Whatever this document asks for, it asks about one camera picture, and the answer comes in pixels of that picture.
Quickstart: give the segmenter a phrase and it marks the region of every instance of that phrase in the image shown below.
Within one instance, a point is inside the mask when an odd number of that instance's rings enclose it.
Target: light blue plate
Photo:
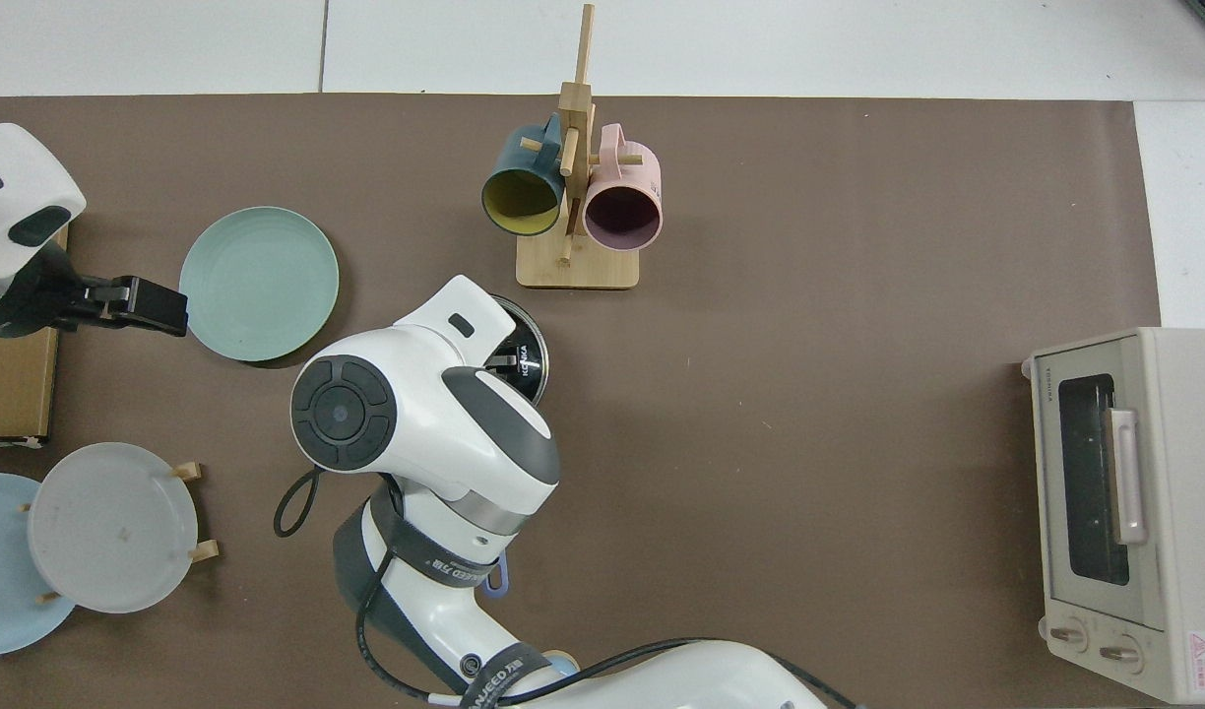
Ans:
[[[305,345],[336,305],[341,270],[315,222],[251,206],[205,229],[183,260],[178,291],[207,348],[243,363]]]
[[[30,514],[20,511],[22,504],[35,500],[36,491],[36,481],[0,473],[0,655],[47,637],[72,610],[72,600],[63,597],[35,602],[51,591],[30,556],[25,531]]]

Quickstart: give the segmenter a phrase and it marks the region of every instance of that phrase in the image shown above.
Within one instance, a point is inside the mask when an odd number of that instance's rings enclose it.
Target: oven knob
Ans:
[[[1101,657],[1123,664],[1123,668],[1128,669],[1129,673],[1141,674],[1141,669],[1144,669],[1141,646],[1138,645],[1138,641],[1133,637],[1127,637],[1127,634],[1119,635],[1118,645],[1103,648],[1099,652]]]
[[[1084,623],[1076,619],[1065,619],[1062,627],[1048,628],[1048,637],[1053,640],[1065,641],[1076,652],[1088,650],[1088,632],[1084,631]]]

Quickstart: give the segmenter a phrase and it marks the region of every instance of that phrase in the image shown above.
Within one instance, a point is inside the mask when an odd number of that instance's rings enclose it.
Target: toaster oven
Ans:
[[[1048,650],[1205,704],[1205,330],[1054,346],[1024,375]]]

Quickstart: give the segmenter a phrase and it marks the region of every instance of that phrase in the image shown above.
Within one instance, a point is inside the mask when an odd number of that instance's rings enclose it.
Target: toaster oven door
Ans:
[[[1050,591],[1160,628],[1158,561],[1142,499],[1138,338],[1038,358]]]

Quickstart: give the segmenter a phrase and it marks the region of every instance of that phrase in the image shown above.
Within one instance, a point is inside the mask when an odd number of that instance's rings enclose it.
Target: light green plate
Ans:
[[[340,286],[331,242],[315,222],[280,206],[251,206],[212,222],[178,279],[196,339],[243,363],[310,341]]]

